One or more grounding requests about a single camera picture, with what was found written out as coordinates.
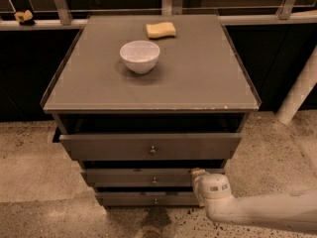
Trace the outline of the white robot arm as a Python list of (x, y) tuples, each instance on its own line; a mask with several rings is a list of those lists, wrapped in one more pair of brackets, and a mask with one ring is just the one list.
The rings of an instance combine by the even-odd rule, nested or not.
[(191, 171), (192, 187), (207, 217), (216, 223), (292, 232), (317, 232), (317, 190), (235, 197), (228, 178), (203, 169)]

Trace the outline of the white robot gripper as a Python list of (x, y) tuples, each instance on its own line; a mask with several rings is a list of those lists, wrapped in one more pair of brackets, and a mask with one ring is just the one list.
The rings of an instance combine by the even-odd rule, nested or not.
[(195, 168), (191, 170), (191, 181), (200, 206), (233, 197), (229, 180), (225, 175), (212, 174), (204, 169)]

